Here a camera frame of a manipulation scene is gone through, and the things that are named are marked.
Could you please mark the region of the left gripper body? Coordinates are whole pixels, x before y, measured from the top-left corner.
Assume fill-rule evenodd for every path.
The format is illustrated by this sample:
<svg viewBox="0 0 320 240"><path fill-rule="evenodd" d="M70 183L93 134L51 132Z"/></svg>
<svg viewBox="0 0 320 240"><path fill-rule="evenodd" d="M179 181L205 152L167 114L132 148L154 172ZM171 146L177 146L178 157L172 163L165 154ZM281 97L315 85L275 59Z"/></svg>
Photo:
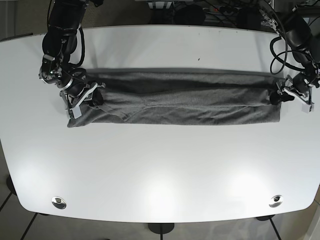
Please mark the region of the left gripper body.
<svg viewBox="0 0 320 240"><path fill-rule="evenodd" d="M287 75L275 82L278 94L286 92L287 94L298 99L303 103L313 103L312 88L319 88L320 70L312 70L310 72L300 72L295 77Z"/></svg>

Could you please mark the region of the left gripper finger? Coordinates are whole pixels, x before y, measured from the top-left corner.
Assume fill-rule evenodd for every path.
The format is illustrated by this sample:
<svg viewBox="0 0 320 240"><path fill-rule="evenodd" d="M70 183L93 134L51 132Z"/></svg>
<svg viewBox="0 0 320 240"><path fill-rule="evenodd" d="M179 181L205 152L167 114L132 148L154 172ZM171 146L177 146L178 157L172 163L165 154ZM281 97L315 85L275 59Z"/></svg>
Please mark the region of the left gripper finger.
<svg viewBox="0 0 320 240"><path fill-rule="evenodd" d="M272 105L279 105L280 103L290 102L295 99L294 96L287 94L286 92L277 93L273 92L270 97L270 103Z"/></svg>

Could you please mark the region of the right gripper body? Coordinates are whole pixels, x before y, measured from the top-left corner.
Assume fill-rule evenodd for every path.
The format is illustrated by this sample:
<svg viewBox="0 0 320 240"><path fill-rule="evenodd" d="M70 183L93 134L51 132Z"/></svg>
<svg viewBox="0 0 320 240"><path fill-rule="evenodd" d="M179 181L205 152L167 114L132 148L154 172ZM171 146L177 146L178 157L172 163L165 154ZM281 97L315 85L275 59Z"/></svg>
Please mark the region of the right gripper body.
<svg viewBox="0 0 320 240"><path fill-rule="evenodd" d="M93 92L106 86L103 82L87 79L87 71L81 67L69 71L61 67L50 71L40 69L39 78L46 84L54 84L60 89L60 96L64 97L68 109L81 104L90 106Z"/></svg>

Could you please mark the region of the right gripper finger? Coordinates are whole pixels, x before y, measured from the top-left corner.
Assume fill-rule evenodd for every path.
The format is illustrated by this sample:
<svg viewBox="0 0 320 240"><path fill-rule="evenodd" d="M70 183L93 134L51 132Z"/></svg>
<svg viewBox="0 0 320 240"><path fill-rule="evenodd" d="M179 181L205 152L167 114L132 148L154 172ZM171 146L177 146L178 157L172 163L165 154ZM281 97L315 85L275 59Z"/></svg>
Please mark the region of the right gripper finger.
<svg viewBox="0 0 320 240"><path fill-rule="evenodd" d="M102 94L100 93L100 91L98 89L96 89L93 93L92 93L92 99L89 101L89 105L91 107L98 107L104 104L104 99Z"/></svg>

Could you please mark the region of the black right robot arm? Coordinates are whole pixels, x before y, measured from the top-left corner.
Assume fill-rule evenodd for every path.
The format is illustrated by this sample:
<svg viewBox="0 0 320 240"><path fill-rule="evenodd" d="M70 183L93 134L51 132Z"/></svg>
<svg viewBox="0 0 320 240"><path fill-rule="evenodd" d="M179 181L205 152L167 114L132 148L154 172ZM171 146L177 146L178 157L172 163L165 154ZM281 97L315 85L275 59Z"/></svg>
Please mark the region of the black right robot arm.
<svg viewBox="0 0 320 240"><path fill-rule="evenodd" d="M82 68L86 53L82 20L89 3L88 0L50 1L47 12L39 78L60 89L70 112L82 103L97 107L104 102L98 89L105 84L87 80L87 71Z"/></svg>

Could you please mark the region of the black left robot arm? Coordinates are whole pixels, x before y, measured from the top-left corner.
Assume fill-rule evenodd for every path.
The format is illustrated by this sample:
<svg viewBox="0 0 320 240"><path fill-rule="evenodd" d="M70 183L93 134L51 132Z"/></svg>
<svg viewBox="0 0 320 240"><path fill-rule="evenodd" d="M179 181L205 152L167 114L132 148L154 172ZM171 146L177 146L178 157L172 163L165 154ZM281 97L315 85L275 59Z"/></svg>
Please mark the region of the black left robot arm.
<svg viewBox="0 0 320 240"><path fill-rule="evenodd" d="M296 71L276 82L277 89L270 94L272 105L279 105L298 98L312 107L312 88L320 87L320 39L295 6L285 15L277 13L266 1L260 0L259 11L270 27L278 34L269 44L273 59L270 73L280 74L284 68Z"/></svg>

